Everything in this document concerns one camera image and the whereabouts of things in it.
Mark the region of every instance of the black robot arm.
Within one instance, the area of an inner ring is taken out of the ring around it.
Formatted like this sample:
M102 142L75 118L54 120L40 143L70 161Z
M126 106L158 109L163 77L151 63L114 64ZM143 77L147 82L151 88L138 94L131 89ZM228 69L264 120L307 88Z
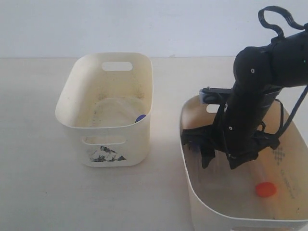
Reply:
M281 14L291 27L304 31L285 38L279 26L265 21L266 10ZM186 129L181 135L183 144L192 142L200 146L203 168L215 157L214 150L225 152L230 168L234 169L255 160L258 152L266 147L276 149L280 144L279 137L308 92L307 87L284 125L281 103L279 130L276 134L264 132L262 120L280 91L308 85L308 24L295 23L287 10L277 6L260 10L259 20L278 36L268 46L246 47L236 56L232 89L204 88L200 91L202 103L220 105L214 122L209 126Z

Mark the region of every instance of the table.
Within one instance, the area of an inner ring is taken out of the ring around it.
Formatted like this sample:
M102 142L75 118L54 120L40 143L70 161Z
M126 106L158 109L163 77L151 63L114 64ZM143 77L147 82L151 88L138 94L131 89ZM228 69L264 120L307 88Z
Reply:
M77 162L54 116L76 60L0 59L0 229L192 231L180 110L203 87L232 87L234 57L153 58L151 153L117 168ZM289 111L302 89L280 94ZM307 109L295 117L306 141Z

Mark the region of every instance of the white basket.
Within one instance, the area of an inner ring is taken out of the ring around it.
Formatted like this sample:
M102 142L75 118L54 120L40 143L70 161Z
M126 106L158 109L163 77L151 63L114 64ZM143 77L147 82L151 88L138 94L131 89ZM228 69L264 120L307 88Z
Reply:
M132 166L149 152L152 64L138 53L97 53L74 65L55 114L81 163ZM135 122L138 115L146 115Z
M206 111L196 96L181 112L183 129L212 124L215 113ZM284 111L285 120L288 113ZM280 105L275 102L264 118L266 132L275 133L280 122ZM280 138L277 150L267 148L256 161L230 170L225 154L216 152L208 168L201 167L198 150L182 146L182 157L196 231L286 231L308 223L308 149L294 123ZM256 184L273 182L277 193L260 198Z

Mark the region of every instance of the printed graphic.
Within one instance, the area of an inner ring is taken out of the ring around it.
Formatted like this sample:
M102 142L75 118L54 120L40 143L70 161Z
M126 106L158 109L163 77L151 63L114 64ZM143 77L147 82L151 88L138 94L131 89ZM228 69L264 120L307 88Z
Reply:
M273 154L275 155L275 160L277 161L277 165L280 165L285 156L282 147L278 147L276 150L273 150Z
M92 162L113 162L126 160L124 156L105 146L101 146L98 150L91 148L87 152Z

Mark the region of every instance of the white wall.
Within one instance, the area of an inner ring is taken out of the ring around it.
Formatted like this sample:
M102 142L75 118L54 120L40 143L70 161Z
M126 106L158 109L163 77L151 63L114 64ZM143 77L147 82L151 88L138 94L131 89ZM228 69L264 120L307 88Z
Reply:
M268 5L308 22L308 0L0 0L0 57L236 55L275 36L257 18ZM295 32L281 16L265 16Z

